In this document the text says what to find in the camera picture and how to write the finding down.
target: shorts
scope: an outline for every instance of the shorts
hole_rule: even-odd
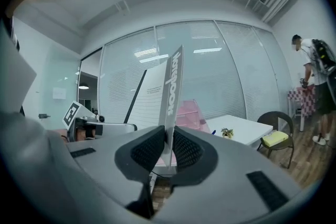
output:
[[[320,115],[330,114],[336,111],[336,105],[332,99],[328,84],[325,82],[316,85],[315,88],[315,108]]]

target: door handle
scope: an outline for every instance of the door handle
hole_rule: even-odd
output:
[[[38,118],[39,118],[39,119],[47,119],[47,118],[50,118],[50,116],[47,115],[47,114],[39,114],[39,115],[38,115]]]

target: white t-shirt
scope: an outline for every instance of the white t-shirt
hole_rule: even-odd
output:
[[[312,40],[312,38],[302,40],[300,53],[303,59],[304,66],[308,63],[311,63],[315,85],[320,85],[327,81],[327,76],[325,74],[317,72],[318,63],[314,54],[311,52],[311,46],[313,46]]]

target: small plant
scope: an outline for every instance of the small plant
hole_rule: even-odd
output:
[[[227,128],[222,129],[222,135],[224,138],[231,139],[233,137],[233,129],[229,130]]]

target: backpack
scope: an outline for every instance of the backpack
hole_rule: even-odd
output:
[[[336,67],[336,58],[328,44],[323,40],[313,39],[313,54],[317,62],[317,69],[323,74],[329,74]]]

